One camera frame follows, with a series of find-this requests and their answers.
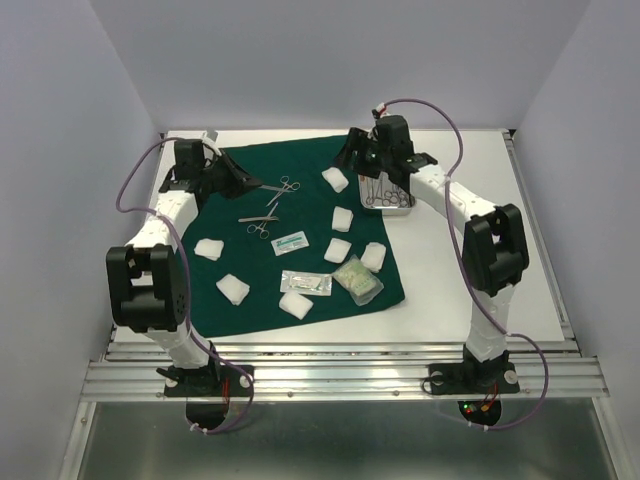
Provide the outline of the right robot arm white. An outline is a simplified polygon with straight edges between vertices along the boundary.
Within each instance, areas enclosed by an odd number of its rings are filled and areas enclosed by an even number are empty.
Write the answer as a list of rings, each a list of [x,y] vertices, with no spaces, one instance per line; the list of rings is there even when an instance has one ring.
[[[370,131],[350,128],[334,164],[369,178],[387,176],[448,223],[471,296],[470,330],[461,361],[429,365],[424,390],[436,396],[518,392],[506,324],[515,286],[529,266],[520,209],[497,205],[455,182],[434,157],[415,150],[408,123],[400,115],[378,118]]]

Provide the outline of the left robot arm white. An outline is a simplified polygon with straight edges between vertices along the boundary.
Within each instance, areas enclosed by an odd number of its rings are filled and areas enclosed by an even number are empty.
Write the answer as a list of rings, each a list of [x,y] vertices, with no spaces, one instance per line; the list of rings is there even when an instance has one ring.
[[[174,163],[155,204],[140,208],[140,230],[106,253],[112,318],[160,346],[174,368],[188,371],[191,386],[210,394],[221,386],[223,371],[214,346],[190,319],[190,274],[181,239],[210,196],[235,199],[263,183],[206,135],[168,136],[155,145],[171,150]]]

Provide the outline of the steel hemostat forceps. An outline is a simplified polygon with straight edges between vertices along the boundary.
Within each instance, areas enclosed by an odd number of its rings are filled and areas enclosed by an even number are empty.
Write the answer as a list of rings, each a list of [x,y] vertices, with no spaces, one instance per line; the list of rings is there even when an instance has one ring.
[[[297,191],[301,187],[298,181],[291,182],[288,176],[282,176],[280,178],[279,186],[261,185],[260,189],[273,192],[273,197],[267,203],[267,206],[274,204],[283,194],[292,193]]]
[[[257,234],[259,236],[260,239],[267,239],[270,235],[268,229],[268,222],[267,221],[262,221],[260,223],[257,224],[250,224],[247,227],[247,232],[249,234]]]

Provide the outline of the stainless steel tray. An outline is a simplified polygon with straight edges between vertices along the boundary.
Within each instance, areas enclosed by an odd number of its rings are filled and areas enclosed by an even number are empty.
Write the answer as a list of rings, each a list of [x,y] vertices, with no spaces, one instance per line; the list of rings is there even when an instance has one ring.
[[[358,176],[360,203],[368,213],[383,216],[406,216],[416,204],[413,196],[394,184],[384,172],[378,178]]]

